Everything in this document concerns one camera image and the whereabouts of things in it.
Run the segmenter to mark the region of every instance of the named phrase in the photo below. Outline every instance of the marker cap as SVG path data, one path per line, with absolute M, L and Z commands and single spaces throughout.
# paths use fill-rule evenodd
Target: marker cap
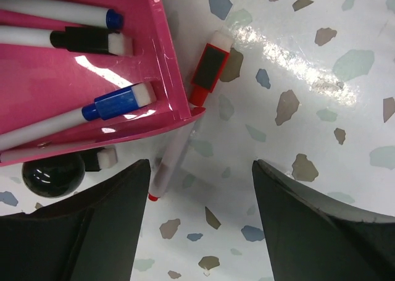
M 113 9 L 109 9 L 106 15 L 108 29 L 119 30 L 123 27 L 123 15 Z
M 151 195 L 150 193 L 148 193 L 148 198 L 150 201 L 152 202 L 156 202 L 159 198 L 157 198 L 156 196 Z
M 82 116 L 88 122 L 100 118 L 99 111 L 96 109 L 95 104 L 89 104 L 87 106 L 82 107 Z
M 204 101 L 206 100 L 208 94 L 209 91 L 206 90 L 205 88 L 199 85 L 194 85 L 191 96 L 189 97 L 189 103 L 201 107 L 203 106 Z
M 113 30 L 94 27 L 65 27 L 64 31 L 52 31 L 49 36 L 55 48 L 73 52 L 109 54 L 109 35 Z

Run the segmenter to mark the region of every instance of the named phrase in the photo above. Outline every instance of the blue marker cap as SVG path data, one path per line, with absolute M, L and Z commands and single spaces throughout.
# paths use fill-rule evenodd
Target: blue marker cap
M 87 121 L 107 120 L 139 108 L 131 86 L 127 86 L 96 98 L 94 104 L 82 108 L 82 115 Z
M 95 120 L 95 119 L 100 118 L 99 112 L 96 109 L 96 105 L 95 104 L 90 104 L 90 105 L 82 107 L 82 116 L 88 122 L 90 122 L 91 120 Z
M 106 24 L 108 29 L 118 30 L 123 27 L 123 15 L 113 9 L 109 9 L 106 15 Z

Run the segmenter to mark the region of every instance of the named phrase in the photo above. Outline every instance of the white marker barrel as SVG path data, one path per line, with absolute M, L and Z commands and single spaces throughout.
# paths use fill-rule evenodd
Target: white marker barrel
M 0 135 L 0 151 L 83 124 L 81 108 Z
M 51 30 L 0 26 L 0 44 L 53 48 L 51 40 L 49 39 L 51 33 Z
M 119 29 L 123 25 L 122 16 L 111 9 L 68 1 L 0 0 L 0 9 L 102 28 Z
M 74 142 L 74 143 L 64 143 L 64 144 L 57 144 L 57 145 L 49 145 L 42 148 L 21 148 L 21 149 L 14 149 L 14 150 L 7 150 L 0 154 L 0 162 L 11 162 L 16 161 L 17 159 L 23 159 L 28 157 L 37 156 L 40 154 L 47 154 L 53 153 L 56 151 L 64 151 L 67 149 L 72 149 L 75 147 L 88 145 L 94 143 L 93 140 L 89 141 L 81 141 L 81 142 Z
M 185 125 L 177 130 L 171 142 L 166 148 L 160 162 L 158 171 L 156 172 L 152 183 L 149 186 L 149 198 L 155 201 L 165 193 L 168 183 L 174 173 L 178 161 L 180 160 L 182 151 L 188 142 L 188 138 L 192 132 L 194 122 Z

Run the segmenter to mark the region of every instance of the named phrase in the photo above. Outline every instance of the pink plastic holder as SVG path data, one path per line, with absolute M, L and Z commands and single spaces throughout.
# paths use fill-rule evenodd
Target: pink plastic holder
M 195 121 L 204 113 L 204 108 L 189 109 L 161 0 L 69 1 L 122 13 L 122 33 L 134 39 L 135 55 L 77 54 L 0 44 L 0 134 L 82 107 L 98 96 L 140 82 L 152 83 L 157 102 L 127 115 L 95 120 L 19 146 L 37 149 L 37 153 L 0 166 L 157 135 Z M 50 30 L 71 25 L 4 10 L 0 10 L 0 24 Z M 40 152 L 43 143 L 66 146 Z

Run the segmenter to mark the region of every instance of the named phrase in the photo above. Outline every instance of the red marker cap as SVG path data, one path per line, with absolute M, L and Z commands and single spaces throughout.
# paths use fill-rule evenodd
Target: red marker cap
M 208 90 L 202 88 L 199 85 L 195 85 L 193 87 L 191 96 L 189 97 L 189 103 L 201 107 L 203 106 L 204 101 L 206 100 L 208 94 L 209 94 Z
M 156 202 L 159 198 L 157 198 L 156 196 L 151 195 L 150 193 L 148 193 L 148 198 L 150 201 L 152 202 Z

